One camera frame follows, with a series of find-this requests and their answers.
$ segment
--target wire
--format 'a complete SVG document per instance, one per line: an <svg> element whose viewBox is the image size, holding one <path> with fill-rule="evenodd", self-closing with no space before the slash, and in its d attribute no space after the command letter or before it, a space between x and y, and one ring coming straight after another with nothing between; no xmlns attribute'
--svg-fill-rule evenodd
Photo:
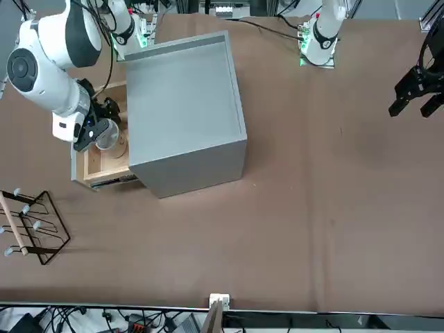
<svg viewBox="0 0 444 333"><path fill-rule="evenodd" d="M52 312L52 315L51 315L51 320L49 321L49 323L46 325L46 327L44 328L44 330L43 330L43 333L45 333L48 329L49 329L49 326L51 326L52 327L52 329L53 329L53 332L54 332L54 319L55 318L57 318L60 314L56 314L56 315L54 315L54 313L56 312L56 309L57 309L58 307L54 307L54 310L53 310L53 312ZM73 312L75 312L75 311L78 311L78 308L77 307L75 307L75 308L73 308L69 313L67 313L67 315L69 316L69 315L71 315Z"/></svg>
<svg viewBox="0 0 444 333"><path fill-rule="evenodd" d="M172 331L166 330L167 328L167 319L170 321L173 321L177 316L179 316L180 314L183 314L183 311L179 311L177 314L175 314L174 316L172 316L171 318L167 317L166 314L164 314L165 317L165 323L163 324L162 328L160 330L158 330L156 333L160 333L161 331L165 331L166 333L172 333Z"/></svg>
<svg viewBox="0 0 444 333"><path fill-rule="evenodd" d="M236 323L239 324L239 326L241 327L242 331L238 331L238 332L246 333L245 327L242 325L242 322L238 318L231 317L231 315L225 315L225 317L227 319L229 319L231 321L235 321Z"/></svg>
<svg viewBox="0 0 444 333"><path fill-rule="evenodd" d="M135 4L131 5L131 9L136 13L136 14L145 14L144 12L142 12L140 10L140 8L136 7Z"/></svg>
<svg viewBox="0 0 444 333"><path fill-rule="evenodd" d="M316 10L310 15L310 17L313 17L313 15L315 15L315 14L317 13L317 11L320 10L321 8L322 8L322 5L320 5L320 6L318 7L318 9L316 9Z"/></svg>
<svg viewBox="0 0 444 333"><path fill-rule="evenodd" d="M325 325L326 325L328 328L334 328L334 329L336 329L336 330L339 330L339 333L342 333L341 328L340 328L339 326L334 326L333 324L331 324L331 322L329 322L328 319L325 319Z"/></svg>
<svg viewBox="0 0 444 333"><path fill-rule="evenodd" d="M108 321L108 318L105 317L106 325L108 325L108 329L110 330L110 333L114 333L113 329L111 328L110 322Z"/></svg>
<svg viewBox="0 0 444 333"><path fill-rule="evenodd" d="M22 12L23 18L25 21L28 21L28 16L26 15L26 9L29 11L29 8L27 5L24 5L23 0L20 1L20 6L15 0L12 0L12 2L16 5L16 7Z"/></svg>
<svg viewBox="0 0 444 333"><path fill-rule="evenodd" d="M71 332L76 333L74 328L71 326L71 322L69 321L69 315L72 314L72 312L68 313L68 311L69 310L67 308L62 309L62 311L60 311L60 309L58 309L58 313L62 316L62 319L60 321L61 321L62 325L64 322L66 322L68 324Z"/></svg>
<svg viewBox="0 0 444 333"><path fill-rule="evenodd" d="M146 329L146 319L145 319L145 310L142 309L142 317L144 319L144 327Z"/></svg>
<svg viewBox="0 0 444 333"><path fill-rule="evenodd" d="M285 17L283 17L281 14L277 14L276 16L279 17L280 19L283 19L284 22L285 22L285 24L286 24L287 26L289 26L290 28L293 28L293 29L299 30L300 24L298 24L297 26L294 26L293 24L291 24L290 22L288 22L288 20L287 20Z"/></svg>
<svg viewBox="0 0 444 333"><path fill-rule="evenodd" d="M113 32L115 32L116 29L117 29L117 21L116 21L116 17L114 16L114 13L112 12L112 10L111 10L111 8L110 8L110 5L108 5L108 2L107 2L107 1L104 1L103 3L106 5L107 9L110 11L110 13L111 13L111 17L112 17L112 19L114 20L114 29L110 30L110 31L113 33Z"/></svg>
<svg viewBox="0 0 444 333"><path fill-rule="evenodd" d="M122 312L118 309L117 310L119 312L119 314L122 316L123 319L125 319L125 321L128 321L128 319L122 314Z"/></svg>
<svg viewBox="0 0 444 333"><path fill-rule="evenodd" d="M278 35L281 35L281 36L284 36L284 37L287 37L287 38L292 38L292 39L294 39L294 40L300 40L301 42L304 41L303 38L301 38L301 37L296 37L296 36L288 35L288 34L286 34L286 33L281 33L280 31L270 29L270 28L268 28L268 27L266 27L266 26L261 26L260 24L257 24L257 23L253 23L253 22L250 22L250 21L243 21L243 20L241 20L241 19L238 20L238 22L251 24L252 26L256 26L256 27L258 27L258 28L261 28L261 29L264 29L264 30L268 30L268 31L270 31L270 32L272 32L272 33L277 33Z"/></svg>
<svg viewBox="0 0 444 333"><path fill-rule="evenodd" d="M103 24L103 22L101 21L101 19L99 17L99 14L94 10L94 7L92 6L90 0L87 0L89 8L84 6L82 3L79 3L77 0L71 0L71 1L74 4L76 4L77 6L80 6L81 8L86 9L93 16L93 19L96 21L96 24L99 27L100 31L102 32L102 35L105 38L105 41L107 42L107 44L110 46L110 49L111 49L110 71L108 73L108 78L106 79L106 82L102 86L102 88L97 93L95 93L93 95L93 98L95 98L101 92L103 92L103 90L106 89L106 87L108 86L108 84L110 83L110 80L111 80L112 70L113 70L113 66L114 66L114 47L112 45L112 38L111 38L111 32L112 31L107 26L105 26Z"/></svg>
<svg viewBox="0 0 444 333"><path fill-rule="evenodd" d="M295 4L296 6L300 3L300 0L293 0L287 7L285 7L284 9L282 9L276 16L281 15L283 12L285 12L285 10L289 9L291 7L291 5Z"/></svg>
<svg viewBox="0 0 444 333"><path fill-rule="evenodd" d="M114 48L110 46L110 49L111 49L111 59L110 59L110 72L108 73L108 78L106 79L105 85L97 93L95 93L93 97L97 97L100 93L102 93L103 90L105 90L108 84L110 83L112 75L112 67L114 66Z"/></svg>

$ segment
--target cable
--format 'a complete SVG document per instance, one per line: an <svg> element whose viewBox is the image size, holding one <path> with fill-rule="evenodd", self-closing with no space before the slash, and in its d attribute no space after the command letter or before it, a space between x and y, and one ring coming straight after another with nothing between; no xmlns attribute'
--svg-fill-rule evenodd
<svg viewBox="0 0 444 333"><path fill-rule="evenodd" d="M103 92L103 90L106 89L106 87L108 86L108 84L110 83L111 80L111 75L112 75L112 67L114 66L114 48L113 46L110 46L111 49L111 59L110 59L110 72L108 74L108 78L106 79L105 85L97 92L93 95L94 97L97 97L100 93Z"/></svg>
<svg viewBox="0 0 444 333"><path fill-rule="evenodd" d="M280 19L283 19L284 22L285 22L285 24L286 24L287 26L289 26L290 28L293 28L293 29L299 30L300 24L298 24L297 26L294 26L293 24L291 24L290 22L288 22L288 20L287 20L285 17L283 17L281 14L277 14L276 16L279 17Z"/></svg>
<svg viewBox="0 0 444 333"><path fill-rule="evenodd" d="M142 309L142 318L144 319L144 327L146 329L145 310Z"/></svg>
<svg viewBox="0 0 444 333"><path fill-rule="evenodd" d="M89 8L84 6L82 3L77 2L77 0L71 0L71 2L73 2L77 6L80 6L80 7L84 8L84 9L86 9L93 16L93 18L96 21L96 24L99 26L99 29L101 30L102 35L105 38L105 41L108 43L108 45L111 48L110 71L108 73L108 78L106 79L106 82L102 86L102 88L97 93L95 93L93 95L93 98L95 98L101 92L103 92L103 90L106 89L106 87L108 86L108 84L110 83L110 80L111 80L112 69L113 69L113 66L114 66L114 48L113 48L113 45L112 45L111 30L103 24L103 22L101 21L101 19L99 17L99 14L97 14L97 12L95 12L95 10L94 10L90 0L87 0Z"/></svg>
<svg viewBox="0 0 444 333"><path fill-rule="evenodd" d="M289 9L291 7L291 5L296 4L296 6L300 3L300 0L293 0L287 7L285 7L284 9L282 9L276 16L281 15L283 12L285 12L285 10Z"/></svg>
<svg viewBox="0 0 444 333"><path fill-rule="evenodd" d="M183 314L183 311L179 311L177 314L175 314L175 315L172 316L171 318L167 317L167 315L164 314L165 322L164 322L162 328L161 328L160 330L158 330L156 333L160 333L160 332L163 331L163 330L165 331L165 333L172 333L172 331L166 330L166 328L167 328L167 320L168 320L168 321L173 321L173 320L174 320L177 316L179 316L180 314Z"/></svg>
<svg viewBox="0 0 444 333"><path fill-rule="evenodd" d="M117 311L118 311L119 314L122 316L122 318L125 319L125 321L128 321L129 318L127 318L127 316L124 316L124 315L122 314L122 312L121 312L119 309L118 309Z"/></svg>
<svg viewBox="0 0 444 333"><path fill-rule="evenodd" d="M245 327L242 325L242 322L239 319L233 318L233 317L231 317L231 315L225 315L225 317L231 321L235 321L236 323L238 323L242 329L242 333L246 333Z"/></svg>
<svg viewBox="0 0 444 333"><path fill-rule="evenodd" d="M20 7L20 5L15 0L12 0L12 2L15 3L16 7L22 12L22 15L23 15L23 18L25 19L25 21L28 21L28 16L26 15L26 11L25 11L25 8L23 7L23 5L22 5L22 7Z"/></svg>
<svg viewBox="0 0 444 333"><path fill-rule="evenodd" d="M116 17L114 16L114 13L112 12L112 10L111 10L111 8L110 8L110 5L108 5L108 2L107 1L104 1L103 2L105 5L106 5L106 8L110 11L110 13L111 13L111 17L112 17L112 19L114 20L114 29L110 29L110 31L113 33L113 32L115 32L116 31L116 29L117 29L117 21L116 21Z"/></svg>
<svg viewBox="0 0 444 333"><path fill-rule="evenodd" d="M328 321L328 319L325 319L325 325L326 325L328 328L334 328L334 329L336 329L336 330L339 330L339 333L342 333L341 328L340 328L339 326L334 326L334 325L332 325L331 322Z"/></svg>
<svg viewBox="0 0 444 333"><path fill-rule="evenodd" d="M310 17L313 17L313 15L315 15L316 12L317 12L318 10L320 10L321 8L322 8L322 5L320 5L320 6L318 7L318 9L316 9L316 10L310 15Z"/></svg>
<svg viewBox="0 0 444 333"><path fill-rule="evenodd" d="M258 28L261 28L261 29L264 29L264 30L268 30L268 31L270 31L270 32L272 32L272 33L277 33L278 35L281 35L281 36L284 36L284 37L287 37L287 38L292 38L292 39L294 39L294 40L300 40L301 42L304 41L303 38L301 38L301 37L296 37L296 36L288 35L288 34L286 34L286 33L281 33L280 31L273 30L273 29L268 28L268 27L266 27L266 26L261 26L260 24L257 24L257 23L253 23L253 22L250 22L250 21L243 21L243 20L241 20L241 19L238 20L238 22L251 24L252 26L256 26L256 27L258 27Z"/></svg>
<svg viewBox="0 0 444 333"><path fill-rule="evenodd" d="M68 324L68 326L69 326L69 329L71 330L71 333L76 333L74 328L71 326L71 322L69 321L69 315L72 312L68 314L68 309L67 308L62 309L62 311L60 311L60 308L57 308L57 310L58 310L58 313L62 316L62 319L60 320L62 325L63 325L63 323L66 322Z"/></svg>
<svg viewBox="0 0 444 333"><path fill-rule="evenodd" d="M53 312L52 312L52 316L51 316L51 320L48 322L48 324L47 324L46 327L44 328L43 333L45 333L45 332L49 329L49 326L52 327L53 332L55 331L55 330L54 330L54 319L57 318L57 317L60 315L60 314L56 314L56 315L54 315L54 313L56 312L56 309L57 309L57 308L58 308L58 307L54 307L54 310L53 310ZM77 310L78 310L78 308L75 307L75 308L73 308L69 313L67 313L67 315L69 316L69 315L71 315L73 312L75 312L75 311L77 311Z"/></svg>

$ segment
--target brown table surface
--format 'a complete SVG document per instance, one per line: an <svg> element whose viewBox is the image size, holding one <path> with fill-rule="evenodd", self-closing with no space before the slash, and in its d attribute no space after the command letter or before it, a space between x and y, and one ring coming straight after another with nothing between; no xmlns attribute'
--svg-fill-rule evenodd
<svg viewBox="0 0 444 333"><path fill-rule="evenodd" d="M51 113L7 87L1 188L51 190L73 240L49 266L0 256L0 299L205 307L219 292L236 308L442 312L444 114L422 119L420 101L387 111L418 23L346 21L335 70L301 68L293 40L213 17L167 15L158 37L225 29L248 131L236 182L162 200L138 183L83 189ZM72 73L100 85L108 57Z"/></svg>

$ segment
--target gray box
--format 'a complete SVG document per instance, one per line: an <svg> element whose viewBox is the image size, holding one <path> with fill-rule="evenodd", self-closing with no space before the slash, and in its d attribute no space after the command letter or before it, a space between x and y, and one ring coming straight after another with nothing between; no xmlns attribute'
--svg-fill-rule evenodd
<svg viewBox="0 0 444 333"><path fill-rule="evenodd" d="M162 198L237 180L247 134L228 32L127 55L129 168Z"/></svg>

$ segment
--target wooden stick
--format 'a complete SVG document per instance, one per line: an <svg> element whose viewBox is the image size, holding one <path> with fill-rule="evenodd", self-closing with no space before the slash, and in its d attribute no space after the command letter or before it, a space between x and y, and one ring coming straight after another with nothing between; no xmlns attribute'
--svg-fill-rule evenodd
<svg viewBox="0 0 444 333"><path fill-rule="evenodd" d="M20 250L22 251L23 255L27 255L28 250L25 247L25 243L23 242L22 236L20 235L20 232L17 229L14 220L12 219L11 211L9 210L8 204L6 203L2 191L0 191L0 205L2 206L3 211L5 212L6 218L9 222L9 225L11 226L12 232L14 233L15 239L19 244Z"/></svg>

